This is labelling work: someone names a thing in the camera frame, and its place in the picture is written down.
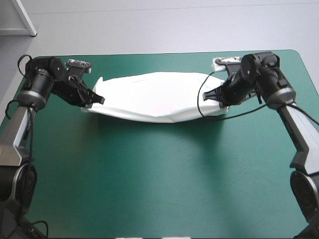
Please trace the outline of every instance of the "black cable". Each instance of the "black cable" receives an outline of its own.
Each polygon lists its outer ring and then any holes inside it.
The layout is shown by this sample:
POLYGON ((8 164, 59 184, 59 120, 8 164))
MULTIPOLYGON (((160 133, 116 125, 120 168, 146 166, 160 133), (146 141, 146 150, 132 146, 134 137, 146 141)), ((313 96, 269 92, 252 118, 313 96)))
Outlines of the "black cable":
POLYGON ((307 116, 309 119, 311 119, 316 125, 319 126, 319 122, 317 120, 315 120, 312 116, 310 116, 306 111, 304 111, 303 109, 301 109, 299 106, 293 105, 293 104, 288 104, 287 106, 290 106, 298 111, 300 111, 301 113, 303 113, 305 116, 307 116))
POLYGON ((201 84, 199 90, 198 90, 198 94, 197 94, 197 109, 198 109, 198 112, 200 113, 201 116, 203 116, 203 118, 207 119, 207 120, 212 120, 212 121, 220 121, 220 120, 228 120, 228 119, 232 119, 232 118, 236 118, 236 117, 239 117, 239 116, 244 116, 244 115, 247 115, 247 114, 250 114, 252 112, 255 112, 257 110, 260 110, 261 108, 267 106, 267 105, 262 105, 258 108, 255 108, 251 111, 247 111, 247 112, 244 112, 244 113, 241 113, 241 114, 238 114, 238 115, 234 115, 234 116, 229 116, 229 117, 225 117, 225 118, 217 118, 216 116, 205 116, 201 110, 200 110, 200 107, 199 107, 199 93, 200 93, 200 90, 201 88, 203 87, 203 85, 206 83, 206 81, 208 80, 208 78, 213 75, 215 72, 213 71, 212 73, 210 73, 206 79, 204 80, 204 82, 201 84))
POLYGON ((18 101, 18 100, 9 101, 9 103, 7 104, 6 109, 5 109, 5 116, 6 116, 9 120, 11 119, 11 117, 9 116, 8 111, 9 111, 9 109, 10 109, 10 105, 11 105, 13 102, 19 102, 19 101, 18 101))
POLYGON ((39 224, 39 223, 45 224, 45 227, 46 227, 45 238, 48 239, 49 238, 49 225, 48 225, 48 223, 46 221, 44 221, 44 220, 36 221, 34 223, 31 223, 31 225, 35 225, 35 224, 39 224))
MULTIPOLYGON (((46 227, 45 239, 49 239, 49 225, 48 225, 48 223, 46 221, 43 221, 43 220, 36 221, 34 223, 28 223, 25 226, 36 225, 36 224, 40 224, 40 223, 43 223, 45 225, 45 227, 46 227)), ((13 232, 7 237, 7 239, 10 239, 18 231, 19 228, 21 228, 21 226, 16 227, 13 230, 13 232)))
POLYGON ((31 57, 30 55, 24 54, 24 55, 20 56, 20 58, 18 59, 18 63, 17 63, 17 64, 18 64, 18 70, 19 70, 19 72, 20 72, 24 77, 28 78, 26 75, 24 75, 24 74, 22 73, 22 71, 21 71, 21 69, 20 69, 20 62, 21 62, 22 59, 23 59, 24 57, 26 57, 26 56, 28 56, 29 59, 32 60, 32 57, 31 57))

